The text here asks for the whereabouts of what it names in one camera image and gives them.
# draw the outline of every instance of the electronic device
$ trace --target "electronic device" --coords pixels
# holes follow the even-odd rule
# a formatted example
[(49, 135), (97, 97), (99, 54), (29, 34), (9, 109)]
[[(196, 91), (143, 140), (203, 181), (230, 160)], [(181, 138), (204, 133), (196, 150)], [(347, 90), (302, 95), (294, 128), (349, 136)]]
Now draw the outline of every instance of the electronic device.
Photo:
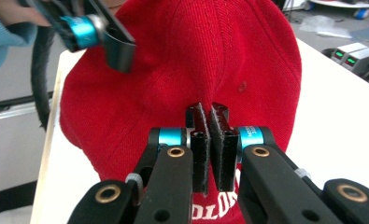
[(351, 52), (342, 62), (342, 66), (350, 72), (359, 75), (369, 64), (369, 48)]
[(336, 63), (343, 63), (348, 55), (351, 52), (355, 52), (357, 50), (366, 49), (367, 46), (361, 44), (361, 43), (353, 43), (345, 46), (338, 47), (334, 50), (333, 55), (331, 56), (331, 59)]

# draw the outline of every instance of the blue sleeve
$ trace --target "blue sleeve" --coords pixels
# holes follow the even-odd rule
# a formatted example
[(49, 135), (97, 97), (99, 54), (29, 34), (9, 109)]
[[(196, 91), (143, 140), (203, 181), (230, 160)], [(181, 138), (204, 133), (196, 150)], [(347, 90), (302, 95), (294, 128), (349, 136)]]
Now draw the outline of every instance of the blue sleeve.
[(27, 47), (35, 40), (36, 26), (24, 22), (8, 27), (0, 22), (0, 66), (7, 57), (8, 47)]

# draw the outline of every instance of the white table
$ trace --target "white table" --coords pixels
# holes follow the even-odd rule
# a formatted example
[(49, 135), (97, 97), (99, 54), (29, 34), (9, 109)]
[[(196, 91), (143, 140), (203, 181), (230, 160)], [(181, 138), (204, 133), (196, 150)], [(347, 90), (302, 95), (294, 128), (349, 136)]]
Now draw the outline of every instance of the white table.
[[(298, 40), (303, 82), (288, 155), (322, 188), (347, 178), (369, 188), (369, 84)], [(82, 151), (59, 126), (66, 74), (81, 54), (64, 52), (58, 68), (32, 222), (66, 223), (85, 192), (99, 181)]]

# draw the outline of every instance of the black metal bracket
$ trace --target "black metal bracket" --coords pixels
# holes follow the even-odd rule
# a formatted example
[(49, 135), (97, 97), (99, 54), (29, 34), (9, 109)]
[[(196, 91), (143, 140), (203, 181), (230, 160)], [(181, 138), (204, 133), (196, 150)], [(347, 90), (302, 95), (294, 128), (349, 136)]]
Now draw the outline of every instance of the black metal bracket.
[(224, 105), (212, 105), (208, 123), (202, 105), (194, 104), (185, 129), (151, 129), (134, 172), (125, 182), (93, 186), (69, 223), (192, 223), (192, 193), (207, 191), (208, 156), (218, 190), (233, 188), (242, 163), (238, 203), (247, 223), (369, 223), (365, 186), (335, 179), (320, 190), (268, 128), (230, 127)]
[(99, 0), (66, 1), (73, 12), (58, 0), (22, 0), (50, 22), (64, 45), (72, 52), (102, 45), (107, 64), (120, 72), (129, 73), (135, 55), (135, 39)]

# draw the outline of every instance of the gray floor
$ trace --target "gray floor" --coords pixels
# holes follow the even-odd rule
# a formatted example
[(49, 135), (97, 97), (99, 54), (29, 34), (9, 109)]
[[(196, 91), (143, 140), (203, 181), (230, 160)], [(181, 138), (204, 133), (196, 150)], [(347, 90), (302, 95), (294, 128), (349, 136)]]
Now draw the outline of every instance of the gray floor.
[[(328, 16), (335, 20), (337, 27), (346, 28), (350, 32), (369, 28), (369, 18), (355, 20), (352, 16), (354, 11), (354, 9), (317, 6), (312, 11), (296, 10), (286, 14), (296, 36), (319, 51), (352, 42), (361, 42), (369, 47), (369, 36), (362, 35), (362, 32), (356, 33), (353, 39), (345, 39), (322, 37), (299, 29), (304, 18), (315, 15)], [(59, 54), (63, 50), (57, 38), (48, 71), (50, 90), (53, 90)], [(10, 50), (6, 63), (0, 69), (0, 101), (31, 94), (28, 75), (30, 58), (30, 48)], [(0, 190), (37, 179), (44, 140), (45, 134), (39, 128), (34, 110), (10, 119), (0, 119)]]

